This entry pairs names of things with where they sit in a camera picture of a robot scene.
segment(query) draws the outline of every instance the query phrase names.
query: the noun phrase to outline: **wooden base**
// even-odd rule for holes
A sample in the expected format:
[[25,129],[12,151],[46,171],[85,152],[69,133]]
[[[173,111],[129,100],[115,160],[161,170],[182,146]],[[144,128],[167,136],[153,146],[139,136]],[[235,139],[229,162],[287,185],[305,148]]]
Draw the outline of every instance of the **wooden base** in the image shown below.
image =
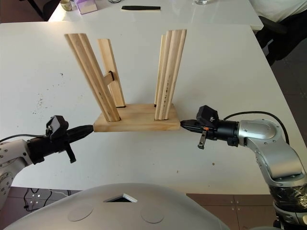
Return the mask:
[[167,131],[179,130],[180,121],[174,105],[171,105],[168,120],[155,120],[154,104],[127,104],[117,108],[120,121],[108,122],[100,114],[94,123],[94,132]]

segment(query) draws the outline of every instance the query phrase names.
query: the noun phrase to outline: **black wire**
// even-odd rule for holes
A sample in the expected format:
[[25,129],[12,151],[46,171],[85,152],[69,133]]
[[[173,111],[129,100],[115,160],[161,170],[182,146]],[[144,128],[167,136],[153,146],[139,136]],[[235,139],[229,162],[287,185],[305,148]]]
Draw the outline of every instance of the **black wire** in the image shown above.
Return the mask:
[[282,121],[277,116],[275,116],[274,114],[271,114],[271,113],[268,113],[268,112],[263,112],[263,111],[246,111],[246,112],[231,114],[231,115],[225,117],[224,120],[227,120],[227,119],[229,119],[233,116],[242,115],[242,114],[265,114],[265,115],[269,115],[269,116],[273,117],[276,121],[278,121],[278,123],[282,127],[286,142],[287,142],[288,145],[290,145],[289,136],[288,136],[288,132],[286,130],[286,127],[283,125]]
[[[30,190],[31,190],[32,193],[35,194],[35,193],[37,193],[37,192],[39,191],[39,188],[37,189],[36,192],[34,192],[34,191],[32,190],[32,188],[27,188],[27,191],[26,191],[25,194],[24,194],[24,209],[25,209],[27,212],[33,212],[33,211],[36,211],[36,210],[39,210],[39,209],[40,209],[40,208],[34,208],[34,209],[29,210],[29,204],[28,204],[27,200],[25,199],[25,197],[27,196],[27,194],[28,194],[28,192],[29,192]],[[52,191],[50,191],[50,195],[49,195],[48,198],[45,200],[43,207],[46,206],[46,203],[47,203],[47,201],[49,200],[49,198],[50,198],[51,196],[52,196]]]
[[108,2],[110,2],[110,3],[119,3],[119,2],[121,2],[121,0],[108,0]]
[[33,191],[33,188],[30,188],[30,190],[31,190],[32,193],[35,194],[35,193],[37,193],[39,191],[39,188],[36,190],[36,192]]
[[48,198],[45,200],[43,207],[46,206],[47,201],[49,200],[49,198],[52,196],[52,191],[50,191],[50,195],[48,196]]
[[33,212],[33,211],[39,210],[39,208],[34,208],[34,209],[29,210],[29,204],[28,204],[27,200],[25,199],[25,197],[27,196],[29,191],[30,191],[30,188],[28,188],[27,191],[24,194],[24,209],[27,212]]
[[32,135],[32,134],[17,134],[17,135],[13,135],[13,136],[9,136],[7,138],[4,138],[2,140],[0,140],[0,142],[3,142],[5,140],[11,139],[11,138],[16,138],[16,137],[33,137],[33,138],[40,138],[43,137],[44,135]]

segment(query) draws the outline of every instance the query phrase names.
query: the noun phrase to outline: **black strip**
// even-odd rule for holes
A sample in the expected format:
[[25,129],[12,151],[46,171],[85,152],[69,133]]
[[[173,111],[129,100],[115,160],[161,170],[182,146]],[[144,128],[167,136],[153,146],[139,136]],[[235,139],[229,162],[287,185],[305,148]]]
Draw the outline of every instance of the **black strip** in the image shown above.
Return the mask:
[[160,6],[123,6],[122,10],[126,11],[160,11]]
[[113,72],[112,72],[112,71],[109,71],[109,73],[111,73],[112,79],[113,79],[113,81],[114,81],[115,79],[114,79]]

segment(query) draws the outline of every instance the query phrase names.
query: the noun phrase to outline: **purple box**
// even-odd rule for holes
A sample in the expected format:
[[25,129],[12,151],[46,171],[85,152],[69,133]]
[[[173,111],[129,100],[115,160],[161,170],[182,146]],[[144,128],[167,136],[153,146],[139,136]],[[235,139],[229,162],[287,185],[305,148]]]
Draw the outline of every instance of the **purple box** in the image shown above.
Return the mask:
[[75,0],[80,14],[90,13],[98,10],[95,0]]

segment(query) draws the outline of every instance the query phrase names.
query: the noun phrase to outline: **black chair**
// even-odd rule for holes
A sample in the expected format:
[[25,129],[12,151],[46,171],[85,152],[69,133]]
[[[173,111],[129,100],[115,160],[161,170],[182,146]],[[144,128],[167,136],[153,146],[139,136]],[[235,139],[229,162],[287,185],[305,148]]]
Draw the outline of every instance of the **black chair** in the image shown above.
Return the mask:
[[302,40],[307,38],[307,11],[292,15],[279,23],[259,16],[264,27],[256,33],[256,38],[264,48],[268,45],[266,59],[269,65],[285,58]]
[[54,10],[56,9],[56,7],[58,6],[60,0],[51,0],[49,2],[47,2],[44,6],[43,6],[43,10],[41,10],[37,4],[35,3],[34,0],[27,0],[31,6],[34,8],[34,10],[37,12],[37,14],[45,21],[47,22],[49,20],[49,18],[51,17],[51,15],[53,14]]

